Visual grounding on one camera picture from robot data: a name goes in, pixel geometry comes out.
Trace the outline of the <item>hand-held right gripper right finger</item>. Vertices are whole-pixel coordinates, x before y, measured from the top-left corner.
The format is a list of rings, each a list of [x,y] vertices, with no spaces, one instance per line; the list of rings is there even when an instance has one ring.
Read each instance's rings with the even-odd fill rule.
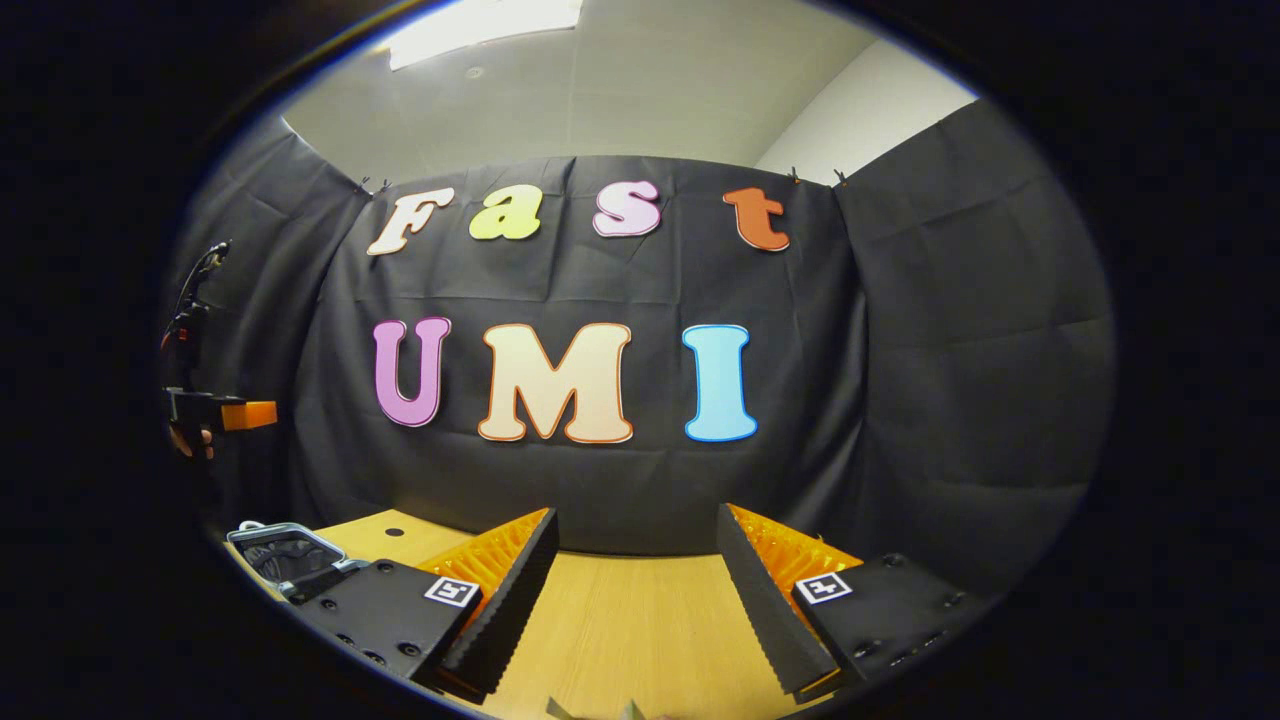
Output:
[[[986,614],[986,597],[901,553],[856,559],[732,503],[717,547],[781,689],[796,701],[902,675]]]

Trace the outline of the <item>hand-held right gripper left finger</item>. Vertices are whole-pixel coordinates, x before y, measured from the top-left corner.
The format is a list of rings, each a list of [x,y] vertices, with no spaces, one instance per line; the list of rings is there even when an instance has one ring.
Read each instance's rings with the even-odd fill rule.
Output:
[[[495,693],[559,550],[539,509],[417,565],[378,559],[300,616],[385,671],[480,705]]]

